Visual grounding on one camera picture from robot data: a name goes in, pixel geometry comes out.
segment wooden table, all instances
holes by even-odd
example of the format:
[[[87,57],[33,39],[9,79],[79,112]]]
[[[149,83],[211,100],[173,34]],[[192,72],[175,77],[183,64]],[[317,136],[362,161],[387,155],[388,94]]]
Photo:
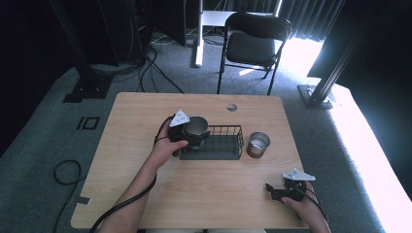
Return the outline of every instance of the wooden table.
[[[231,104],[235,112],[227,109]],[[307,227],[265,190],[265,183],[284,188],[284,173],[303,170],[279,97],[157,93],[118,95],[81,193],[90,202],[77,204],[73,227],[90,228],[113,206],[150,153],[161,123],[179,109],[209,124],[240,124],[243,153],[239,160],[171,157],[157,173],[142,228]],[[246,153],[255,131],[271,140],[260,159]]]

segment metal cup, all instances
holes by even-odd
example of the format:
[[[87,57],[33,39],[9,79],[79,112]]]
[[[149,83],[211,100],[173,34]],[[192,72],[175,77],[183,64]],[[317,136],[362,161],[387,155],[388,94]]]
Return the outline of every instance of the metal cup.
[[[265,133],[255,132],[249,138],[246,151],[252,158],[261,158],[269,145],[270,139]]]

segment black wire basket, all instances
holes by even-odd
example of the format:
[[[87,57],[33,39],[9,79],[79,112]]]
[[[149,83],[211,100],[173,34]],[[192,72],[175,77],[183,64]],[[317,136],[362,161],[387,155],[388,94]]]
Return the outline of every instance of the black wire basket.
[[[243,134],[240,125],[209,125],[210,135],[199,147],[181,149],[182,160],[240,159]]]

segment stand base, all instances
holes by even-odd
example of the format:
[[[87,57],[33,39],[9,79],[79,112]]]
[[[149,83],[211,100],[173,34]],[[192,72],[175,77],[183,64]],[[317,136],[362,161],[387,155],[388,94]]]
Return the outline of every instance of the stand base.
[[[98,76],[99,82],[93,87],[84,88],[82,78],[78,80],[72,93],[66,94],[63,103],[81,103],[83,99],[104,99],[112,83],[112,76]]]
[[[320,110],[333,109],[333,105],[331,102],[334,101],[334,97],[332,93],[330,93],[327,96],[324,102],[322,102],[321,104],[318,104],[318,103],[314,103],[310,98],[312,96],[313,91],[316,88],[315,85],[300,84],[297,86],[297,88],[300,90],[300,94],[302,95],[302,98],[306,104],[306,108],[320,109]]]

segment gray carpet floor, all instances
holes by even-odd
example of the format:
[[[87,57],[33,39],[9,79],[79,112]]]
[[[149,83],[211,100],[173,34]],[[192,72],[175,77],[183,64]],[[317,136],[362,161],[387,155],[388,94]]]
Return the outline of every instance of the gray carpet floor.
[[[152,47],[156,50],[154,63],[170,81],[185,93],[216,93],[221,47],[206,43],[203,66],[194,68],[195,47],[191,43],[183,48],[168,42],[157,41]],[[152,50],[149,57],[155,58]],[[293,58],[289,54],[284,54],[282,59],[272,95],[283,100],[305,171],[317,177],[313,185],[323,200],[332,232],[384,232],[329,112],[307,109],[300,97],[297,85],[312,82],[306,78],[311,64],[305,66],[303,57]],[[303,65],[303,69],[294,71],[293,67],[298,65]],[[111,72],[127,66],[94,67]],[[139,71],[142,69],[115,76],[105,99],[84,99],[82,103],[62,103],[79,78],[75,69],[55,82],[0,160],[0,232],[53,232],[60,210],[73,188],[54,179],[55,166],[75,159],[82,167],[80,177],[86,176],[117,94],[138,88],[143,91]],[[256,72],[235,78],[238,71],[226,69],[223,94],[266,94],[269,79],[257,78]],[[179,92],[156,69],[146,72],[142,84],[147,92]],[[95,129],[78,127],[82,118],[87,117],[99,117]],[[57,176],[63,182],[75,181],[77,167],[65,164],[58,169]],[[70,225],[82,185],[79,183],[75,189],[56,232],[86,232]],[[272,229],[267,232],[309,231]]]

